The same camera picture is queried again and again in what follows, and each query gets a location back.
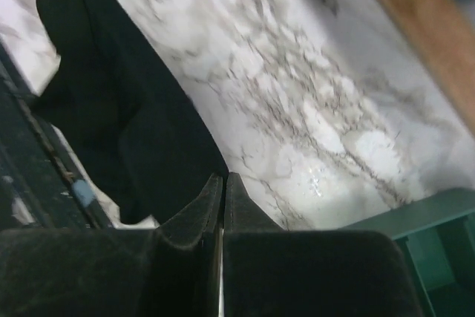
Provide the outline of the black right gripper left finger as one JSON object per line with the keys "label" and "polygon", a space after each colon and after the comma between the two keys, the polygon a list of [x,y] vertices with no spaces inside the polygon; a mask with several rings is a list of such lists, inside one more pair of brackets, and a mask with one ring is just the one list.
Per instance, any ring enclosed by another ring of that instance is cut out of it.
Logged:
{"label": "black right gripper left finger", "polygon": [[223,181],[156,229],[1,233],[3,316],[216,316]]}

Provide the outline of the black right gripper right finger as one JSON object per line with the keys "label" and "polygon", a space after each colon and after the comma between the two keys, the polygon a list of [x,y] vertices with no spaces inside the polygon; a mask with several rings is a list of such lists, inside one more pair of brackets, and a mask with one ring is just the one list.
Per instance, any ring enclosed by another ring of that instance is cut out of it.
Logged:
{"label": "black right gripper right finger", "polygon": [[420,316],[402,252],[387,236],[345,229],[286,231],[226,183],[226,316]]}

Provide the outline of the black underwear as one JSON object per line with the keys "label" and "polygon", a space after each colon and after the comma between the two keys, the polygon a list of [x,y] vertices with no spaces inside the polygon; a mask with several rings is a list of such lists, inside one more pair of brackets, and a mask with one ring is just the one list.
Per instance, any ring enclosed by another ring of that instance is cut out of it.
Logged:
{"label": "black underwear", "polygon": [[31,111],[135,224],[165,222],[229,170],[192,100],[117,0],[36,0],[60,63]]}

